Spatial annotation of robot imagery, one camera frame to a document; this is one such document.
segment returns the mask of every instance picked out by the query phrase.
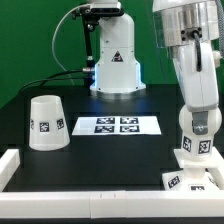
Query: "white paper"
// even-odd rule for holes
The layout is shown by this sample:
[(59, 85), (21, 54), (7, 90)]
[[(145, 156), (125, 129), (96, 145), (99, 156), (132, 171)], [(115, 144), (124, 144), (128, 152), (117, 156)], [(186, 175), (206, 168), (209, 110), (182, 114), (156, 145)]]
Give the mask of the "white paper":
[(79, 117), (72, 135), (161, 135), (156, 116)]

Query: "black tabletop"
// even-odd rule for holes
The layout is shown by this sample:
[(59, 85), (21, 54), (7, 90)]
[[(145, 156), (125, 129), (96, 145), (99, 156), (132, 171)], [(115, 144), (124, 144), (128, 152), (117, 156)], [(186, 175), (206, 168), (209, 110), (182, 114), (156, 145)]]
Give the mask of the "black tabletop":
[[(30, 100), (40, 95), (58, 95), (62, 99), (71, 139), (63, 149), (38, 152), (29, 147)], [(1, 154), (18, 148), (21, 158), (20, 167), (4, 191), (164, 190), (162, 173), (179, 169), (173, 149), (181, 143), (178, 116), (183, 104), (177, 85), (147, 86), (144, 96), (116, 102), (91, 97), (84, 87), (26, 89), (0, 110)], [(157, 116), (162, 135), (71, 135), (78, 117), (101, 116)], [(221, 153), (223, 136), (222, 126), (215, 139)], [(193, 220), (54, 220), (54, 223), (194, 223)], [(211, 221), (197, 219), (197, 223), (209, 223), (206, 220)]]

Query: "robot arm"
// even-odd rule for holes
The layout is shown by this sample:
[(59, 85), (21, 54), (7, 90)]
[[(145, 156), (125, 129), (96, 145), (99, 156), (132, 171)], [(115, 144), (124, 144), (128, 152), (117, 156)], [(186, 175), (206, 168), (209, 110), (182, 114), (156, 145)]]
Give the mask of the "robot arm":
[(159, 47), (167, 47), (188, 110), (218, 107), (211, 40), (219, 37), (215, 1), (154, 1)]
[(211, 41), (219, 38), (216, 1), (154, 0), (153, 12), (158, 46), (168, 48), (186, 104), (179, 117), (183, 130), (181, 150), (175, 154), (180, 159), (182, 153), (183, 171), (164, 174), (165, 189), (216, 190), (205, 171), (208, 159), (214, 156), (214, 135), (222, 120), (211, 46)]
[(134, 21), (117, 0), (89, 0), (83, 9), (85, 29), (100, 26), (100, 59), (95, 65), (93, 96), (123, 100), (144, 93), (140, 64), (134, 54)]

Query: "green background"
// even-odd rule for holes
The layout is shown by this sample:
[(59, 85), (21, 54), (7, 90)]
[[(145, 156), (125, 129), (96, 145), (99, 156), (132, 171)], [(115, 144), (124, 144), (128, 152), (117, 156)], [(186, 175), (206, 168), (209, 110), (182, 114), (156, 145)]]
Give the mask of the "green background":
[[(146, 84), (176, 83), (172, 60), (165, 49), (157, 49), (152, 17), (153, 1), (121, 0), (135, 21), (136, 58), (142, 65)], [(61, 68), (51, 53), (54, 30), (61, 18), (80, 0), (1, 0), (0, 1), (0, 107), (28, 82), (43, 79)], [(99, 32), (92, 34), (94, 56), (99, 58)], [(81, 19), (65, 21), (57, 38), (57, 55), (68, 69), (85, 66), (85, 45)], [(223, 91), (223, 65), (218, 69)], [(70, 82), (57, 84), (70, 85)]]

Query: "white cup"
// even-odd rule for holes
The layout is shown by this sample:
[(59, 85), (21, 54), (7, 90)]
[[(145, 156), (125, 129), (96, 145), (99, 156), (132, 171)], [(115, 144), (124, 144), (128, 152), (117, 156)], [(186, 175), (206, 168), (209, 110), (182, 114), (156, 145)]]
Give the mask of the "white cup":
[(65, 116), (58, 96), (40, 96), (31, 100), (30, 141), (32, 149), (51, 151), (70, 142)]

